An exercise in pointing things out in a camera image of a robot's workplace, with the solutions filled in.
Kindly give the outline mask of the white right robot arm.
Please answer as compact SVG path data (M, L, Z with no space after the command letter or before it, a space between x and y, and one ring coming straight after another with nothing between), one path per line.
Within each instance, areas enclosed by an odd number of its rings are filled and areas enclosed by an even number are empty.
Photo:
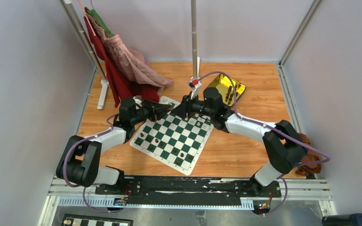
M207 116L217 130L244 135L262 143L268 161L250 178L250 190L255 196L267 193L270 183L288 174L308 154L308 149L290 122L281 120L272 123L244 118L225 106L216 88L206 88L203 95L203 100L184 96L172 113L181 118L195 114Z

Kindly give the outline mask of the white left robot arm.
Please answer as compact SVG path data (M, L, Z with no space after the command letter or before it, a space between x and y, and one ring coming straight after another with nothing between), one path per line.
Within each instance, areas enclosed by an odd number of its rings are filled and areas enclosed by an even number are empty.
M89 187L105 184L113 194L125 190L124 172L100 165L102 153L128 142L134 135L135 126L146 121L162 119L173 107L149 100L125 98L119 112L113 116L109 128L89 137L71 136L59 160L56 176L70 187Z

